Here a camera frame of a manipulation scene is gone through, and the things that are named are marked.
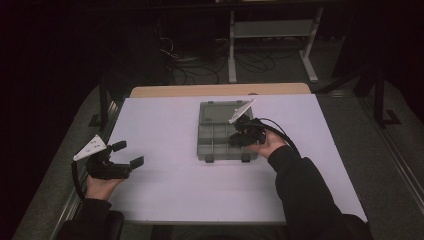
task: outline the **floor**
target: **floor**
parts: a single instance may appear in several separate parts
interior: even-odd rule
[[[305,82],[311,90],[318,90],[334,81],[331,74],[342,43],[343,39],[316,41],[310,59],[319,81],[311,84],[297,54],[304,40],[289,38],[241,42],[236,49],[237,81],[239,84]],[[172,65],[178,66],[173,71],[175,85],[228,84],[225,56],[214,58],[213,61],[183,59]],[[421,161],[424,156],[424,127],[408,109],[397,89],[387,84],[385,106],[395,111],[402,124],[381,129],[371,116],[373,94],[365,98],[356,97],[352,93],[355,82],[353,79],[328,94],[317,95],[317,98],[368,216],[371,232],[376,240],[422,239],[424,211],[418,204],[417,194],[414,194],[416,189],[407,184],[410,179],[405,178],[398,160],[399,157],[405,160],[416,182],[424,184],[424,162]],[[68,193],[71,191],[70,178],[63,177],[57,183],[53,183],[52,179],[69,172],[69,161],[64,159],[70,159],[79,146],[98,130],[88,127],[91,116],[98,112],[96,88],[82,104],[40,189],[65,188]],[[63,210],[66,208],[63,203],[69,201],[69,194],[61,195],[47,205],[45,199],[49,192],[37,192],[14,239],[51,237],[52,226],[56,226],[58,221],[57,212],[41,217],[42,209]],[[33,221],[34,218],[42,218],[42,221]],[[149,239],[150,233],[150,225],[125,223],[121,239]]]

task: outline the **dark background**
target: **dark background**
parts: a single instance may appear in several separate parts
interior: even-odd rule
[[[159,35],[175,37],[176,47],[184,51],[213,47],[211,40],[226,37],[228,26],[222,18],[228,13],[84,11],[113,6],[113,1],[0,4],[1,126],[6,143],[1,158],[0,237],[10,239],[80,104],[100,76],[105,76],[115,100],[134,86],[167,85],[170,71],[159,51]],[[355,7],[333,6],[324,13],[318,35],[346,36],[335,76],[371,61],[424,121],[422,2],[364,1]],[[197,24],[190,24],[193,19]]]

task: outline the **hand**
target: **hand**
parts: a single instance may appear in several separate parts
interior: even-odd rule
[[[277,148],[287,145],[280,136],[274,132],[265,129],[266,140],[264,144],[256,145],[252,144],[247,146],[248,149],[257,152],[262,155],[264,158],[268,159],[269,155],[274,152]]]
[[[99,200],[109,200],[110,195],[112,195],[115,187],[118,186],[125,179],[110,179],[103,180],[92,178],[90,175],[87,177],[87,193],[85,196],[87,198],[99,199]]]

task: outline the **black sleeve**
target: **black sleeve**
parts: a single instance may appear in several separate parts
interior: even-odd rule
[[[310,159],[300,158],[289,146],[283,146],[268,162],[277,172],[275,185],[290,239],[351,239],[342,213]]]
[[[111,206],[107,201],[86,198],[75,219],[63,224],[56,239],[105,239],[104,226]]]

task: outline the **person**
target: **person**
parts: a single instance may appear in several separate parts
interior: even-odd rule
[[[255,236],[252,239],[282,239],[281,233],[288,239],[314,240],[350,240],[353,233],[349,229],[343,214],[335,205],[332,195],[320,172],[309,158],[296,155],[291,147],[277,134],[266,131],[266,141],[262,145],[250,145],[247,148],[257,152],[268,160],[276,171],[275,186],[283,203],[286,217],[286,229],[261,228],[260,231],[244,231],[245,234],[265,234],[275,231],[272,236]],[[57,239],[102,239],[105,218],[110,208],[107,202],[115,187],[122,180],[99,180],[88,178],[87,198],[82,204],[75,220],[67,221]],[[240,239],[240,234],[231,235],[231,227],[217,232],[215,228],[194,227],[176,228],[172,239]],[[365,238],[372,239],[368,232]]]
[[[105,223],[111,204],[108,202],[115,188],[124,179],[103,180],[87,177],[87,192],[81,208],[73,220],[64,222],[58,240],[104,240]]]

